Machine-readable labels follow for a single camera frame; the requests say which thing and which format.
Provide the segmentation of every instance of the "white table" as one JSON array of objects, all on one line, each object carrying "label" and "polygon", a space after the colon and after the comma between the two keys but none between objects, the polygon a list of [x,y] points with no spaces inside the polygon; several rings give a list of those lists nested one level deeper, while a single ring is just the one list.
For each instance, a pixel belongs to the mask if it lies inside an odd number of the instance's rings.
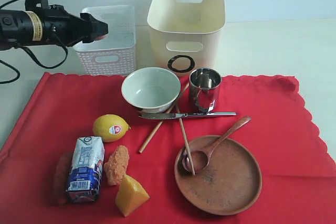
[{"label": "white table", "polygon": [[[215,69],[222,76],[259,74],[296,76],[299,92],[328,152],[336,159],[336,19],[282,22],[229,23],[224,28]],[[56,46],[34,47],[46,65],[60,61],[64,52]],[[83,74],[73,49],[68,60],[51,72]],[[138,68],[153,66],[148,27],[137,27]],[[21,71],[21,78],[0,85],[0,146],[11,132],[45,69],[35,65],[21,50],[0,51],[0,59]],[[0,80],[11,78],[11,71],[0,66]]]}]

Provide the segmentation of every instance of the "spoon handle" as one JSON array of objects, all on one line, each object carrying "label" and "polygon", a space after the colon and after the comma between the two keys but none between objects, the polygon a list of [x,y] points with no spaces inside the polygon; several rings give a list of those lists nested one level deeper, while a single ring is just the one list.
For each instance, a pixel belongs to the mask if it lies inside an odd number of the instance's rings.
[{"label": "spoon handle", "polygon": [[211,155],[211,153],[214,151],[214,149],[217,147],[218,144],[220,144],[225,138],[227,138],[228,136],[230,136],[232,133],[234,133],[237,129],[239,129],[240,127],[242,127],[243,125],[245,125],[246,123],[248,123],[251,120],[251,118],[249,116],[245,116],[243,118],[241,118],[239,121],[237,121],[234,125],[232,125],[231,128],[229,128],[229,130],[223,135],[221,136],[219,139],[217,139],[214,143],[212,143],[211,145],[206,147],[206,150],[204,150],[204,152],[208,153],[209,155]]}]

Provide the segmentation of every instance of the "wooden chopstick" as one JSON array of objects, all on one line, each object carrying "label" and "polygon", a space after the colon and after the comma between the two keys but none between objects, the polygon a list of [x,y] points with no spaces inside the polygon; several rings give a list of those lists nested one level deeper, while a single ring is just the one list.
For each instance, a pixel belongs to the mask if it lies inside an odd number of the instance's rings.
[{"label": "wooden chopstick", "polygon": [[[177,104],[177,101],[181,98],[181,96],[183,95],[184,91],[187,90],[187,88],[189,87],[189,83],[187,83],[187,85],[184,87],[184,89],[180,92],[180,94],[178,95],[178,97],[175,99],[175,101],[172,103],[172,105],[169,107],[169,109],[166,111],[166,113],[170,113],[172,111],[172,109],[175,107],[175,105]],[[142,146],[139,149],[139,153],[142,153],[144,151],[144,149],[146,148],[146,146],[149,144],[150,140],[152,139],[152,137],[155,135],[155,133],[158,131],[158,129],[160,128],[161,124],[163,123],[163,120],[161,120],[156,127],[152,130],[151,134],[149,134],[149,136],[146,138],[145,142],[143,142]]]},{"label": "wooden chopstick", "polygon": [[[179,113],[180,109],[178,107],[179,107],[179,105],[176,104],[176,110]],[[189,143],[188,143],[187,135],[185,134],[185,129],[184,129],[184,125],[183,125],[183,122],[182,122],[182,118],[179,118],[178,120],[179,120],[180,125],[181,125],[182,135],[183,135],[183,138],[184,138],[184,145],[185,145],[185,148],[187,150],[188,158],[189,158],[189,161],[190,161],[190,164],[191,164],[191,170],[192,170],[193,175],[195,175],[194,163],[193,163],[193,160],[191,158]]]}]

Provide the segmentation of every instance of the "white plastic basket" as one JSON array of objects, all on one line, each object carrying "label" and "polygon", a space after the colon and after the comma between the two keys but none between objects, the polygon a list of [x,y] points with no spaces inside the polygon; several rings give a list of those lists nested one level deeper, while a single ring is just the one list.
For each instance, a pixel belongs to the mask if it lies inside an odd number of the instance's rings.
[{"label": "white plastic basket", "polygon": [[224,0],[152,0],[147,21],[158,67],[178,76],[213,68],[225,25]]},{"label": "white plastic basket", "polygon": [[98,6],[82,10],[109,26],[102,40],[78,43],[74,49],[87,74],[126,76],[136,70],[134,6]]}]

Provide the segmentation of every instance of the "yellow label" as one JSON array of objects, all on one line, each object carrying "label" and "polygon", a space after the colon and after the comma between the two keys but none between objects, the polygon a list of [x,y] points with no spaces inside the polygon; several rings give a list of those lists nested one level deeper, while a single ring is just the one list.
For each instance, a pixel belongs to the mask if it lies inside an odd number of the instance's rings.
[{"label": "yellow label", "polygon": [[33,41],[42,40],[43,28],[40,18],[37,16],[36,13],[33,12],[26,12],[26,14],[29,16],[31,22],[33,23]]}]

